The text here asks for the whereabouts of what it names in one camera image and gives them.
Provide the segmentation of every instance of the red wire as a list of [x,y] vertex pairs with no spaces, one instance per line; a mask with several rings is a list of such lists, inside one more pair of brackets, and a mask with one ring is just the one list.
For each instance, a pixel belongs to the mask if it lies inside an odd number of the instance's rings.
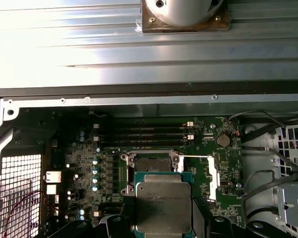
[[41,194],[43,194],[44,195],[44,200],[43,200],[43,202],[44,202],[44,204],[47,206],[47,207],[50,207],[50,208],[52,208],[52,209],[55,209],[55,210],[57,210],[57,211],[59,211],[59,209],[57,209],[57,208],[55,208],[54,206],[51,206],[51,205],[49,205],[48,203],[47,203],[47,194],[45,193],[45,192],[43,192],[43,191],[41,191],[41,190],[36,190],[36,191],[33,191],[33,192],[30,192],[30,193],[28,193],[28,194],[26,194],[20,201],[18,201],[14,206],[13,206],[13,208],[11,209],[11,211],[9,212],[9,215],[8,215],[8,217],[6,218],[6,224],[5,224],[5,226],[4,226],[4,233],[3,233],[3,237],[2,238],[6,238],[6,236],[7,236],[7,228],[8,228],[8,224],[9,224],[9,221],[10,221],[10,218],[11,218],[11,216],[12,216],[12,213],[13,213],[13,211],[25,200],[25,199],[27,199],[28,197],[30,197],[31,195],[33,195],[33,194],[35,194],[35,193],[37,193],[37,192],[39,192],[39,193],[41,193]]

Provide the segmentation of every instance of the black cable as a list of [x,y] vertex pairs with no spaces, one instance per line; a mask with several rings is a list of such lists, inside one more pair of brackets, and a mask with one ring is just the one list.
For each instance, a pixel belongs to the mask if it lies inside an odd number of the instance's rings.
[[274,118],[272,115],[268,114],[266,111],[264,110],[250,110],[250,111],[245,111],[245,112],[241,112],[241,113],[237,113],[235,115],[230,116],[227,120],[226,123],[229,123],[229,121],[231,121],[232,119],[248,114],[248,113],[263,113],[266,116],[268,116],[272,121],[274,121],[275,123],[279,124],[281,127],[286,127],[286,125],[284,123],[282,123],[281,121],[277,120],[276,118]]
[[[290,121],[285,121],[284,122],[286,125],[298,125],[298,119],[297,120],[290,120]],[[271,123],[268,124],[266,126],[263,126],[262,128],[259,128],[255,131],[252,131],[248,134],[243,134],[241,137],[241,141],[242,143],[248,142],[250,140],[256,139],[259,136],[266,134],[267,132],[276,130],[277,128],[279,128],[280,125],[277,123]]]
[[297,164],[295,164],[290,159],[286,158],[285,156],[283,156],[282,154],[280,154],[279,152],[277,152],[274,149],[267,148],[268,150],[266,150],[265,147],[251,147],[251,146],[242,146],[242,149],[243,150],[251,150],[251,151],[269,151],[269,152],[277,155],[285,163],[285,165],[288,165],[288,166],[294,168],[295,170],[298,170]]
[[272,187],[279,186],[279,185],[289,183],[289,182],[293,182],[296,180],[298,180],[298,173],[295,173],[288,177],[282,177],[282,178],[276,179],[274,181],[271,181],[269,183],[266,183],[264,185],[261,185],[261,186],[257,187],[256,189],[252,190],[245,197],[243,197],[241,199],[241,209],[242,209],[242,214],[243,214],[243,217],[244,217],[246,223],[248,222],[247,213],[246,213],[246,201],[248,199],[250,199],[251,197],[253,197],[263,191],[266,191]]
[[247,219],[251,219],[253,216],[255,216],[256,214],[261,213],[261,212],[271,212],[274,215],[278,215],[279,214],[279,211],[278,211],[278,208],[277,207],[263,207],[263,208],[258,208],[256,210],[250,212],[247,215]]
[[245,183],[244,183],[244,191],[249,183],[249,181],[257,174],[259,173],[272,173],[272,181],[275,180],[275,172],[273,170],[257,170],[255,172],[253,172],[250,176],[248,176],[248,178],[246,179]]

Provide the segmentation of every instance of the green circuit board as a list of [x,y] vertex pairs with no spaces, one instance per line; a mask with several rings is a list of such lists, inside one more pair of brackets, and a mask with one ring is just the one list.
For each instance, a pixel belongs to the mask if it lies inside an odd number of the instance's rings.
[[[233,126],[239,130],[237,121]],[[177,135],[177,131],[186,136]],[[225,148],[219,145],[221,135],[229,138]],[[211,201],[212,176],[208,159],[185,157],[184,171],[194,176],[192,197],[204,198],[214,215],[228,217],[244,227],[240,206],[243,184],[240,138],[223,117],[93,119],[81,125],[75,132],[75,140],[68,143],[64,151],[65,163],[75,164],[75,168],[69,170],[80,174],[67,189],[84,190],[84,197],[68,201],[68,207],[84,209],[85,219],[94,224],[105,215],[117,213],[124,198],[122,190],[128,183],[127,163],[121,155],[130,151],[160,150],[161,154],[140,154],[137,158],[155,159],[159,163],[167,157],[166,150],[171,149],[183,155],[214,158],[220,180],[216,201]],[[92,181],[95,177],[98,178],[96,184]]]

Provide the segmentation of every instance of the capacitor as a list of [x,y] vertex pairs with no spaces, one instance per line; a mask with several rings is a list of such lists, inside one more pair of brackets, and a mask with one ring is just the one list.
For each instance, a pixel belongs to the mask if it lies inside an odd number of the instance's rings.
[[73,168],[73,167],[75,167],[75,164],[74,163],[66,164],[66,168]]
[[98,169],[93,169],[93,175],[98,174]]
[[93,178],[93,183],[98,183],[98,181],[99,181],[99,178],[97,178],[97,177],[95,177],[95,178]]
[[93,186],[92,190],[93,190],[94,192],[98,191],[98,186]]

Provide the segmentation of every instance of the cable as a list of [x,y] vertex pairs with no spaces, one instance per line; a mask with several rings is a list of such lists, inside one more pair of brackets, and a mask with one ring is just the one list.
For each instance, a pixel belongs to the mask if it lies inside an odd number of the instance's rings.
[[229,124],[229,122],[236,118],[236,117],[239,117],[239,116],[242,116],[242,115],[245,115],[245,114],[248,114],[248,113],[263,113],[265,115],[267,115],[272,121],[274,121],[275,123],[279,124],[281,127],[284,127],[286,128],[286,125],[284,123],[282,123],[281,121],[277,120],[276,118],[274,118],[272,115],[268,114],[266,111],[264,110],[250,110],[250,111],[245,111],[245,112],[241,112],[241,113],[237,113],[235,115],[232,115],[230,116],[227,120],[226,120],[226,123],[227,125],[232,128],[234,130],[235,133],[238,133],[238,130],[236,130],[231,124]]
[[285,165],[288,165],[296,170],[298,170],[298,165],[292,162],[290,159],[286,158],[282,154],[278,153],[276,150],[271,148],[265,148],[265,147],[251,147],[251,146],[242,146],[243,150],[252,150],[252,151],[269,151],[273,154],[277,155],[284,163]]
[[263,207],[263,208],[255,209],[254,211],[250,212],[247,215],[247,219],[251,219],[253,216],[255,216],[256,214],[261,213],[261,212],[271,212],[274,215],[279,214],[279,211],[278,211],[277,207]]
[[18,201],[18,202],[12,207],[11,211],[9,212],[8,217],[6,218],[6,224],[5,224],[5,226],[4,226],[4,233],[3,233],[3,237],[2,237],[2,238],[6,238],[6,236],[7,236],[7,228],[8,228],[8,224],[9,224],[10,218],[11,218],[11,216],[12,216],[14,210],[15,210],[15,209],[16,209],[16,208],[17,208],[17,207],[18,207],[24,200],[26,200],[27,198],[31,197],[31,196],[34,195],[35,193],[41,193],[41,194],[43,194],[43,195],[44,195],[43,203],[44,203],[46,206],[48,206],[48,207],[50,207],[50,208],[53,208],[53,209],[59,211],[59,209],[57,209],[56,207],[53,207],[53,206],[51,206],[51,205],[49,205],[49,204],[47,203],[47,194],[46,194],[45,192],[43,192],[43,191],[41,191],[41,190],[36,190],[36,191],[33,191],[33,192],[29,192],[29,193],[26,194],[20,201]]
[[264,185],[261,185],[261,186],[257,187],[256,189],[252,190],[245,197],[243,197],[241,199],[241,209],[242,209],[242,214],[243,214],[245,221],[248,222],[247,213],[246,213],[246,201],[248,199],[250,199],[251,197],[253,197],[263,191],[266,191],[272,187],[279,186],[279,185],[289,183],[289,182],[293,182],[296,180],[298,180],[298,173],[295,173],[288,177],[282,177],[282,178],[276,179],[274,181],[271,181],[269,183],[266,183]]
[[244,183],[244,191],[245,188],[247,187],[249,181],[257,174],[259,173],[272,173],[272,181],[275,180],[275,172],[273,170],[257,170],[254,173],[252,173],[250,176],[248,176],[248,178],[246,179],[245,183]]
[[[298,119],[297,120],[285,121],[284,123],[286,125],[298,125]],[[248,134],[243,134],[242,137],[241,137],[241,141],[242,141],[242,143],[246,143],[250,140],[258,138],[259,136],[261,136],[263,134],[266,134],[267,132],[276,130],[278,127],[280,127],[280,125],[277,124],[277,123],[268,124],[266,126],[263,126],[262,128],[259,128],[255,131],[252,131]]]

